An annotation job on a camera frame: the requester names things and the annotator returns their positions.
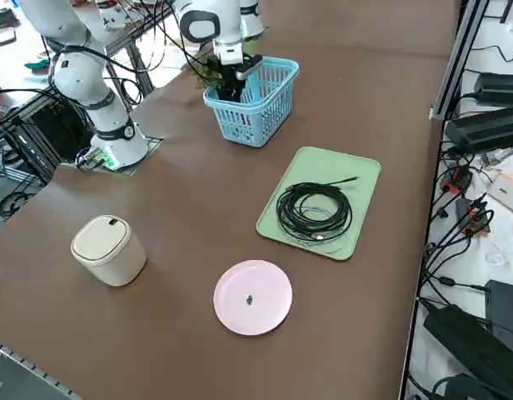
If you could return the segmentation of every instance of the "blue basket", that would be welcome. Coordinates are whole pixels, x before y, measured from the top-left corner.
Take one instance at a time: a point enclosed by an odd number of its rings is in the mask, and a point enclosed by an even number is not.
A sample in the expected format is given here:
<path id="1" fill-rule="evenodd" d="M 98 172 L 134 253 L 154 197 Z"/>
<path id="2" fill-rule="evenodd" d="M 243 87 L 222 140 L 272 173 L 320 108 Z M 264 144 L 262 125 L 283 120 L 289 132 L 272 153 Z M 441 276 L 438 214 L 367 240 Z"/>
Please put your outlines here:
<path id="1" fill-rule="evenodd" d="M 214 109 L 226 140 L 261 148 L 290 115 L 298 75 L 297 62 L 264 57 L 261 67 L 247 78 L 242 102 L 219 100 L 212 88 L 203 99 Z"/>

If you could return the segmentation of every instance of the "white container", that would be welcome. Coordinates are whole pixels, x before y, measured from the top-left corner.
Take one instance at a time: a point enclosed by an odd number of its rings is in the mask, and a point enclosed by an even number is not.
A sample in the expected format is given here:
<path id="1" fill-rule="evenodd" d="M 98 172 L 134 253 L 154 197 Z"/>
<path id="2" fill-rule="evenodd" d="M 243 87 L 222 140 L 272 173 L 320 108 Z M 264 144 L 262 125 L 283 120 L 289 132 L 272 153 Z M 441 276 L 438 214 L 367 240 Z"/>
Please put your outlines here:
<path id="1" fill-rule="evenodd" d="M 72 254 L 110 286 L 127 285 L 146 263 L 146 251 L 129 224 L 113 215 L 87 223 L 73 238 Z"/>

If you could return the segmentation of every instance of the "pink lid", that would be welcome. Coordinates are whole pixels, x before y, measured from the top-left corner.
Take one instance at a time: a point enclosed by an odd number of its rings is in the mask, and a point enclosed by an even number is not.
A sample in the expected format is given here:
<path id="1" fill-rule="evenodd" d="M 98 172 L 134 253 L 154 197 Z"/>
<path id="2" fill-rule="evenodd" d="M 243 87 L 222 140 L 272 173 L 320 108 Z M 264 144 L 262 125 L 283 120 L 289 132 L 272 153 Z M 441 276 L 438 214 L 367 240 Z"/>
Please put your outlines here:
<path id="1" fill-rule="evenodd" d="M 233 332 L 261 335 L 286 318 L 291 299 L 290 280 L 277 265 L 251 260 L 222 275 L 214 291 L 214 310 Z"/>

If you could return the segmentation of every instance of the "metal frame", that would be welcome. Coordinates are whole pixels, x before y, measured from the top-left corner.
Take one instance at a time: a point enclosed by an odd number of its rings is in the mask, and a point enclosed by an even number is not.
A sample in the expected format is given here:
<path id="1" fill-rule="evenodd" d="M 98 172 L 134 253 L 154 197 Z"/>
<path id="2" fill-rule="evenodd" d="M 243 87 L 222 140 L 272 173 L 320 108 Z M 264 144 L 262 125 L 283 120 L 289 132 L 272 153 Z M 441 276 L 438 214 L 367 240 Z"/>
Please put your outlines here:
<path id="1" fill-rule="evenodd" d="M 433 119 L 445 120 L 450 111 L 450 105 L 460 90 L 460 80 L 471 46 L 481 26 L 482 18 L 490 0 L 469 0 L 466 12 L 456 34 L 455 45 L 447 64 L 446 73 L 441 81 L 440 91 L 432 107 Z"/>
<path id="2" fill-rule="evenodd" d="M 29 373 L 32 373 L 35 377 L 42 379 L 48 385 L 51 385 L 58 389 L 63 395 L 68 396 L 71 400 L 81 400 L 72 389 L 65 387 L 62 385 L 57 379 L 50 377 L 47 373 L 39 369 L 35 364 L 27 361 L 23 357 L 18 356 L 15 352 L 13 352 L 10 348 L 4 347 L 0 343 L 0 356 L 6 358 L 7 360 L 16 363 L 20 367 L 24 368 Z"/>

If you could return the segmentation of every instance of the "black power adapter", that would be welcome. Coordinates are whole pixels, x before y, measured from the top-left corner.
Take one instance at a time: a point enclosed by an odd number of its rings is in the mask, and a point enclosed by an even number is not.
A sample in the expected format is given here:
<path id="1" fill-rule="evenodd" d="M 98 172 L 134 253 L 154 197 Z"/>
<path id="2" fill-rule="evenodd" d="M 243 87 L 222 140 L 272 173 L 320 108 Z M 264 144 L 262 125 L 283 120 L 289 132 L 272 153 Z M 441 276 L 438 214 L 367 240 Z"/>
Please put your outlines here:
<path id="1" fill-rule="evenodd" d="M 479 104 L 513 106 L 513 75 L 483 72 L 476 79 L 475 92 Z"/>

